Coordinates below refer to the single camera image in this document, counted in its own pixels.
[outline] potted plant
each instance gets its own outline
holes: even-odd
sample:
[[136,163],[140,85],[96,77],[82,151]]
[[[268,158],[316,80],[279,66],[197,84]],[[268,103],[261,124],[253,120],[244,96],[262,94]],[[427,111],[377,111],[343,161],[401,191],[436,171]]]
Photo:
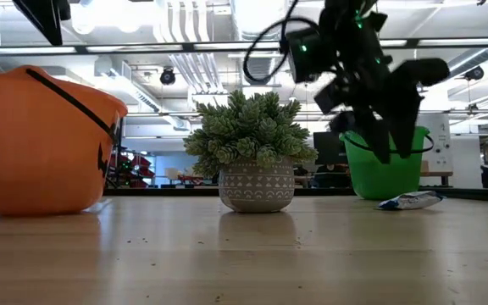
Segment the potted plant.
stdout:
[[300,103],[279,101],[273,92],[246,99],[234,91],[228,106],[197,106],[202,129],[184,140],[186,151],[199,157],[196,173],[219,173],[219,196],[236,212],[280,211],[293,198],[293,164],[317,158],[308,130],[293,123]]

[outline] security camera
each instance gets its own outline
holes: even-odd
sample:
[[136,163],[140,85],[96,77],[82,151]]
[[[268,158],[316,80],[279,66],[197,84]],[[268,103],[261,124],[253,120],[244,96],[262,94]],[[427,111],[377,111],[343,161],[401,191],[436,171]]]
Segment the security camera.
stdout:
[[161,77],[159,80],[161,81],[162,84],[164,85],[172,85],[176,81],[175,77],[175,72],[173,72],[173,67],[165,67],[163,69],[163,73],[161,74]]

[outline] succulent plant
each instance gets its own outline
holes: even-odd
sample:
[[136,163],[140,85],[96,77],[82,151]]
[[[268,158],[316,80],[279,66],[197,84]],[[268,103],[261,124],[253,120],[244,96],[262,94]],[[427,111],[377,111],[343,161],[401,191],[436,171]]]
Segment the succulent plant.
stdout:
[[202,129],[184,140],[187,153],[199,156],[194,171],[213,176],[239,158],[255,159],[264,168],[280,157],[296,163],[315,160],[318,153],[306,143],[308,130],[293,123],[300,103],[280,106],[279,101],[273,92],[246,99],[233,91],[228,106],[199,104]]

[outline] ceiling light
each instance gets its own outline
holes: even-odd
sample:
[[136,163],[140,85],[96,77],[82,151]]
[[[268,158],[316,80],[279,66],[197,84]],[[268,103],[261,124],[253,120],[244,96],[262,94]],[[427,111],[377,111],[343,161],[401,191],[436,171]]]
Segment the ceiling light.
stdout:
[[0,55],[76,53],[74,47],[0,47]]
[[147,117],[158,117],[160,114],[144,114],[144,113],[129,113],[126,116],[128,117],[141,117],[141,118],[147,118]]
[[196,112],[178,112],[178,113],[172,113],[168,114],[170,116],[197,116],[199,113]]
[[[199,42],[195,44],[195,49],[198,51],[215,51],[215,50],[230,49],[230,51],[233,52],[246,52],[247,49],[251,46],[252,46],[252,42]],[[280,49],[279,42],[258,42],[254,48],[254,50],[257,52],[278,51],[278,49]]]
[[[245,53],[227,54],[227,58],[245,58]],[[251,53],[250,58],[280,58],[283,57],[280,53]]]
[[428,47],[449,47],[452,44],[456,45],[482,45],[487,47],[488,38],[442,38],[442,39],[421,39],[418,43],[420,46]]
[[[398,0],[382,0],[378,2],[380,10],[382,9],[430,9],[430,8],[455,8],[462,6],[475,6],[475,1],[443,1],[441,3],[431,3],[427,0],[412,0],[412,1],[398,1]],[[304,1],[300,2],[298,8],[323,8],[324,3],[321,1]]]
[[151,51],[167,51],[179,52],[182,51],[181,44],[156,44],[149,46],[133,46],[133,45],[118,45],[118,46],[92,46],[86,47],[89,53],[133,53],[133,52],[151,52]]
[[183,139],[187,136],[126,136],[127,140]]
[[406,45],[405,39],[384,39],[380,41],[382,47],[401,47]]

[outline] orange bucket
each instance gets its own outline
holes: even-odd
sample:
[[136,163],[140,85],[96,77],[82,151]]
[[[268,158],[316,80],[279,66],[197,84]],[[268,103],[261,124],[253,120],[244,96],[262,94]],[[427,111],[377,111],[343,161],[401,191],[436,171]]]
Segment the orange bucket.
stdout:
[[0,73],[0,214],[69,214],[101,198],[119,118],[107,93],[23,66]]

